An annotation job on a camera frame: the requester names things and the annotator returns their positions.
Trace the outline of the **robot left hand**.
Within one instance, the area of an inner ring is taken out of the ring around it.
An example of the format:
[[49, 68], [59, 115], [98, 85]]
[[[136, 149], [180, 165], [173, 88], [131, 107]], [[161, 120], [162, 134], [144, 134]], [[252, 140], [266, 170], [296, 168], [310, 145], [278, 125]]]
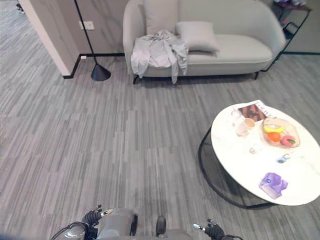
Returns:
[[102, 205], [98, 204], [94, 209], [91, 209], [89, 212], [87, 212], [81, 221], [85, 223], [89, 228], [92, 228], [99, 224], [99, 220], [101, 218], [111, 215], [112, 212], [112, 208], [103, 210]]

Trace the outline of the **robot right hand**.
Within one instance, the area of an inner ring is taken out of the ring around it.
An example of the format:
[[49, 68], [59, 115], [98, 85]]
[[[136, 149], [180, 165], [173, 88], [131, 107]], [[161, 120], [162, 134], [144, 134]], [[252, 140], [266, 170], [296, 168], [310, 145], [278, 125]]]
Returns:
[[212, 240], [221, 240], [225, 235], [223, 229], [210, 218], [207, 219], [207, 226], [202, 226], [198, 223], [194, 223], [193, 228], [205, 233]]

